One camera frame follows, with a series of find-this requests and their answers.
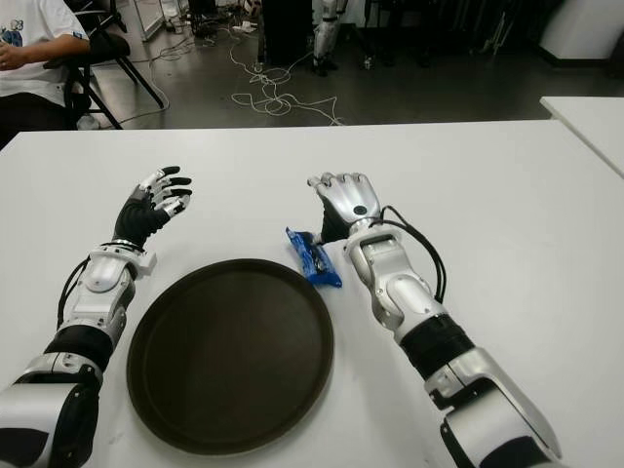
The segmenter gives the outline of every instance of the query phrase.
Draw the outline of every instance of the robot finger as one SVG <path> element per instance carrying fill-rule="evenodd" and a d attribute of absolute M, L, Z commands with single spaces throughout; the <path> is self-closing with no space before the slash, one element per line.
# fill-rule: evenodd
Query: robot finger
<path fill-rule="evenodd" d="M 152 207 L 158 206 L 163 201 L 171 197 L 183 197 L 184 195 L 190 196 L 192 193 L 193 191 L 188 188 L 164 188 L 158 194 L 154 194 L 154 197 L 152 198 Z"/>
<path fill-rule="evenodd" d="M 355 178 L 355 176 L 353 174 L 343 174 L 342 175 L 342 180 L 345 183 L 353 184 L 357 179 Z"/>
<path fill-rule="evenodd" d="M 139 185 L 138 188 L 144 191 L 150 191 L 154 188 L 156 182 L 162 179 L 165 176 L 169 176 L 171 174 L 179 173 L 179 166 L 169 166 L 167 168 L 159 169 L 155 173 L 150 174 L 146 177 Z"/>
<path fill-rule="evenodd" d="M 379 200 L 377 199 L 377 194 L 372 188 L 371 181 L 364 174 L 359 175 L 359 183 L 356 184 L 360 187 L 360 193 L 362 194 L 363 200 L 373 209 L 374 215 L 378 215 L 380 210 Z"/>
<path fill-rule="evenodd" d="M 169 218 L 179 215 L 188 207 L 191 201 L 190 195 L 183 195 L 181 197 L 170 197 L 159 205 L 156 206 L 156 212 L 164 212 Z"/>
<path fill-rule="evenodd" d="M 334 175 L 330 178 L 331 194 L 333 197 L 344 197 L 353 186 L 348 179 L 345 181 L 346 174 Z"/>
<path fill-rule="evenodd" d="M 336 179 L 335 175 L 332 173 L 323 173 L 321 175 L 321 182 L 327 187 L 332 186 L 332 182 Z"/>
<path fill-rule="evenodd" d="M 156 197 L 162 190 L 174 185 L 190 185 L 192 180 L 188 177 L 164 177 L 154 185 L 152 194 Z"/>
<path fill-rule="evenodd" d="M 327 196 L 327 191 L 328 188 L 321 182 L 321 180 L 318 177 L 309 177 L 308 178 L 308 185 L 310 187 L 312 187 L 317 194 L 319 194 L 322 197 Z"/>
<path fill-rule="evenodd" d="M 369 188 L 370 190 L 372 190 L 371 181 L 364 174 L 354 173 L 353 177 L 356 181 L 362 183 L 365 186 L 365 188 Z"/>

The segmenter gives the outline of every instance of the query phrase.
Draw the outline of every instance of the round tray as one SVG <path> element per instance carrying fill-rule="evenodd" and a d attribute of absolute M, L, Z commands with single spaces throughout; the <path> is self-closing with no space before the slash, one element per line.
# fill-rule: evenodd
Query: round tray
<path fill-rule="evenodd" d="M 136 412 L 179 449 L 228 454 L 288 432 L 332 368 L 332 322 L 300 275 L 257 259 L 224 261 L 168 288 L 128 356 Z"/>

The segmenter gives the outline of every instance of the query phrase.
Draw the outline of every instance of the robotic arm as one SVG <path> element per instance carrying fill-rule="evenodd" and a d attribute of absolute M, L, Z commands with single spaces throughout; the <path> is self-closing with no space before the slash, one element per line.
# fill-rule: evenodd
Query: robotic arm
<path fill-rule="evenodd" d="M 410 265 L 401 232 L 378 224 L 379 202 L 366 176 L 325 173 L 308 184 L 325 208 L 317 241 L 348 238 L 345 250 L 369 288 L 375 319 L 394 333 L 434 404 L 450 409 L 441 435 L 457 466 L 563 466 L 546 418 L 434 299 Z"/>
<path fill-rule="evenodd" d="M 0 466 L 74 468 L 91 456 L 103 373 L 126 325 L 135 280 L 156 263 L 143 245 L 190 201 L 191 191 L 176 186 L 191 180 L 170 177 L 177 172 L 159 170 L 135 188 L 112 241 L 83 262 L 66 320 L 63 292 L 53 341 L 0 393 Z"/>

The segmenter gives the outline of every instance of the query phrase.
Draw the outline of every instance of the blue wrapper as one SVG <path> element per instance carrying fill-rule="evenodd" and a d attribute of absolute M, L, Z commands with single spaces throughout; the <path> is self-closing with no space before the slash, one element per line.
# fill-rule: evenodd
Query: blue wrapper
<path fill-rule="evenodd" d="M 291 239 L 292 246 L 296 250 L 303 264 L 303 275 L 313 285 L 331 285 L 342 288 L 342 280 L 335 272 L 332 261 L 328 257 L 323 246 L 312 243 L 312 234 L 309 232 L 291 231 L 288 227 L 286 233 Z"/>

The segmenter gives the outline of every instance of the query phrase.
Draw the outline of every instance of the white cable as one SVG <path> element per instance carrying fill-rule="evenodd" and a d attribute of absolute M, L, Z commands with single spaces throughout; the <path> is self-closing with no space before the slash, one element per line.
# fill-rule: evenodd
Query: white cable
<path fill-rule="evenodd" d="M 167 96 L 167 94 L 161 90 L 158 85 L 156 84 L 156 78 L 154 76 L 154 62 L 156 60 L 165 60 L 165 61 L 175 61 L 175 60 L 180 60 L 182 58 L 182 56 L 185 56 L 186 54 L 189 54 L 195 47 L 195 44 L 185 44 L 186 41 L 188 41 L 189 39 L 191 39 L 191 36 L 186 36 L 184 37 L 184 39 L 182 39 L 181 41 L 179 41 L 177 44 L 171 46 L 171 47 L 167 47 L 165 49 L 162 49 L 160 51 L 160 53 L 158 54 L 158 56 L 156 56 L 155 58 L 147 58 L 145 60 L 137 60 L 137 61 L 133 61 L 133 63 L 145 63 L 145 62 L 149 62 L 149 75 L 150 75 L 150 84 L 152 85 L 152 88 L 154 90 L 156 90 L 158 92 L 158 94 L 161 95 L 161 98 L 163 98 L 163 101 L 165 102 L 165 105 L 163 106 L 162 109 L 157 109 L 157 110 L 151 110 L 149 112 L 143 112 L 140 113 L 138 115 L 135 115 L 133 117 L 129 117 L 127 119 L 124 120 L 120 120 L 118 121 L 119 124 L 125 124 L 126 122 L 130 122 L 131 120 L 135 120 L 139 117 L 145 117 L 147 115 L 153 115 L 153 114 L 158 114 L 160 112 L 165 112 L 166 110 L 168 110 L 171 107 L 171 102 L 169 101 L 169 97 Z M 210 42 L 212 42 L 212 44 L 215 44 L 215 41 L 213 41 L 212 39 L 207 39 Z M 112 124 L 108 125 L 106 127 L 102 127 L 102 130 L 108 130 L 108 129 L 112 129 Z"/>
<path fill-rule="evenodd" d="M 254 83 L 261 84 L 260 89 L 262 91 L 262 94 L 265 97 L 264 99 L 261 99 L 261 100 L 254 100 L 254 96 L 251 93 L 235 93 L 231 95 L 231 98 L 234 102 L 236 102 L 239 105 L 251 107 L 255 112 L 259 114 L 271 115 L 273 117 L 282 117 L 284 115 L 287 115 L 295 108 L 311 110 L 314 112 L 318 112 L 319 114 L 326 117 L 328 120 L 330 120 L 331 125 L 338 125 L 338 126 L 344 125 L 340 121 L 340 118 L 335 116 L 335 106 L 338 101 L 337 96 L 328 97 L 326 99 L 321 99 L 321 100 L 317 100 L 314 102 L 301 102 L 296 96 L 290 93 L 284 93 L 281 95 L 277 94 L 278 86 L 284 85 L 288 83 L 289 81 L 291 81 L 293 77 L 291 74 L 291 70 L 298 63 L 310 57 L 312 55 L 311 52 L 309 52 L 302 58 L 295 61 L 288 68 L 270 68 L 264 72 L 256 71 L 256 70 L 251 71 L 248 69 L 248 67 L 244 63 L 241 63 L 234 58 L 234 48 L 242 42 L 242 39 L 240 37 L 235 36 L 232 33 L 232 31 L 230 31 L 229 29 L 222 27 L 220 28 L 220 30 L 227 32 L 230 35 L 230 37 L 234 41 L 236 41 L 235 44 L 232 45 L 232 47 L 230 48 L 230 59 L 232 60 L 232 62 L 236 65 L 241 66 L 245 70 L 246 73 L 252 76 L 252 78 L 250 79 L 251 84 L 254 84 Z M 274 73 L 274 72 L 281 72 L 281 75 L 275 78 L 270 78 L 269 74 Z M 328 114 L 327 112 L 317 107 L 319 105 L 326 104 L 326 103 L 331 103 L 331 114 Z"/>

